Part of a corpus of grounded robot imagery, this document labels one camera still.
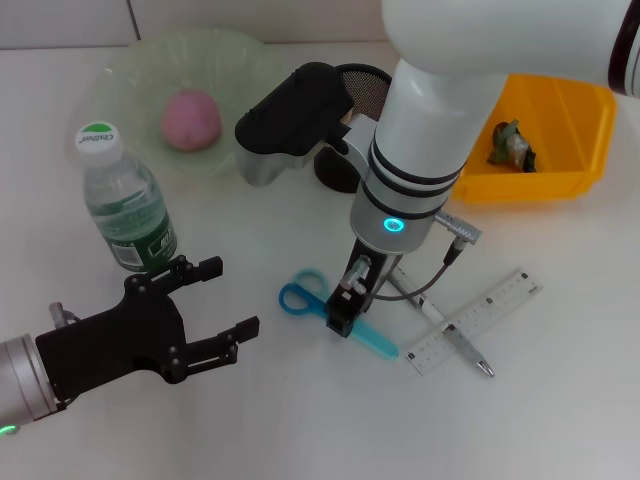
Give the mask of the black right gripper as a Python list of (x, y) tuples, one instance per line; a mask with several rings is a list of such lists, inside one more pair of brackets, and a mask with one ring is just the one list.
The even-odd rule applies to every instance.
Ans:
[(326, 303), (326, 326), (348, 338), (359, 313), (369, 309), (397, 259), (396, 255), (378, 252), (356, 240), (338, 286)]

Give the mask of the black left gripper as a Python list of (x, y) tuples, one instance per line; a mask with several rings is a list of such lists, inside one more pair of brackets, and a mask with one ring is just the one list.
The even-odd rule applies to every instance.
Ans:
[(254, 316), (187, 343), (182, 317), (169, 297), (222, 275), (219, 256), (194, 265), (179, 255), (158, 270), (128, 277), (115, 307), (38, 336), (36, 347), (57, 400), (69, 403), (136, 371), (177, 384), (235, 364), (239, 345), (259, 335), (260, 320)]

